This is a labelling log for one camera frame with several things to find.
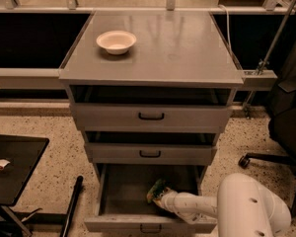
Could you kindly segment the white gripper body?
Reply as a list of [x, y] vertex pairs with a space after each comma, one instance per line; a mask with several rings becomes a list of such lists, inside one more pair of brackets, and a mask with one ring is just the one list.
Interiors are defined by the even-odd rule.
[[186, 212], [186, 193], [169, 191], [160, 198], [160, 206], [166, 211], [178, 214]]

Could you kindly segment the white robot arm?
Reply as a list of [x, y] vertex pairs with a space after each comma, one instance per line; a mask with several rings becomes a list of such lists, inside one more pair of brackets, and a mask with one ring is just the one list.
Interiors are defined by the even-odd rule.
[[159, 180], [146, 198], [188, 224], [198, 223], [204, 215], [215, 218], [219, 237], [277, 237], [292, 220], [278, 195], [241, 173], [225, 177], [214, 197], [178, 193]]

